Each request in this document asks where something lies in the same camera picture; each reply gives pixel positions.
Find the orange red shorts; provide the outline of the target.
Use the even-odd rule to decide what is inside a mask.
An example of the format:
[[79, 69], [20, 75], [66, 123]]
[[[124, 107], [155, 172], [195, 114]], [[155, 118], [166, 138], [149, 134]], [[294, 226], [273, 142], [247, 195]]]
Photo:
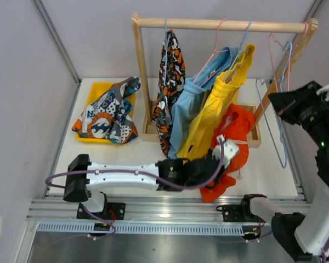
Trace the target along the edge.
[[205, 203], [215, 201], [227, 188], [236, 184], [236, 179], [230, 174], [240, 170], [248, 160], [249, 146], [247, 134], [255, 122], [254, 114], [244, 108], [231, 104], [223, 116], [222, 121], [214, 131], [211, 140], [210, 150], [218, 145], [217, 136], [222, 135], [226, 139], [234, 140], [239, 146], [239, 153], [231, 160], [228, 170], [220, 178], [220, 183], [210, 183], [207, 187], [201, 188], [200, 193]]

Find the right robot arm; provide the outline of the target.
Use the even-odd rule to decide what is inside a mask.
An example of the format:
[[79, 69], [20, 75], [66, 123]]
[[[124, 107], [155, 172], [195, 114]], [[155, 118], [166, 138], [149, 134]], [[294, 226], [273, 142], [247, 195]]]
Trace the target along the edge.
[[244, 195], [240, 217], [258, 217], [270, 224], [274, 238], [294, 261], [319, 256], [329, 259], [329, 84], [316, 81], [290, 91], [269, 94], [282, 121], [301, 126], [318, 150], [315, 156], [319, 182], [306, 214], [284, 210], [265, 195]]

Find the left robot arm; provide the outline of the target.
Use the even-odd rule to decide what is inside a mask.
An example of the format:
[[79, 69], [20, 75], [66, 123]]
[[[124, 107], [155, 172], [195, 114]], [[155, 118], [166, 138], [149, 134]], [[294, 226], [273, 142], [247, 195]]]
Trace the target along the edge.
[[217, 185], [230, 166], [227, 157], [208, 155], [194, 159], [164, 159], [140, 166], [118, 167], [92, 162], [78, 155], [68, 166], [63, 199], [82, 203], [101, 188], [132, 187], [151, 191], [179, 192]]

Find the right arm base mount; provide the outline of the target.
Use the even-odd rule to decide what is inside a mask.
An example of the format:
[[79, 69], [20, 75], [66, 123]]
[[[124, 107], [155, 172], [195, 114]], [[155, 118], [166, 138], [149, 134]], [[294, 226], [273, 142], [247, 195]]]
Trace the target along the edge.
[[216, 211], [221, 212], [224, 222], [262, 222], [258, 216], [251, 213], [246, 201], [241, 201], [240, 204], [218, 205]]

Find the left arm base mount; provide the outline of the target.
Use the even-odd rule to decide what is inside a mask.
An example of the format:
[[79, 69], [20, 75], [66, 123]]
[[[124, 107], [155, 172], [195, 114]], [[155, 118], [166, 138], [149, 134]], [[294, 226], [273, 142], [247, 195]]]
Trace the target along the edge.
[[[117, 202], [108, 202], [106, 208], [97, 213], [93, 213], [93, 215], [104, 219], [104, 220], [124, 220], [124, 215], [126, 212], [126, 204], [125, 203], [117, 203]], [[77, 209], [76, 218], [78, 219], [94, 219], [91, 215], [89, 215], [84, 206], [80, 203]]]

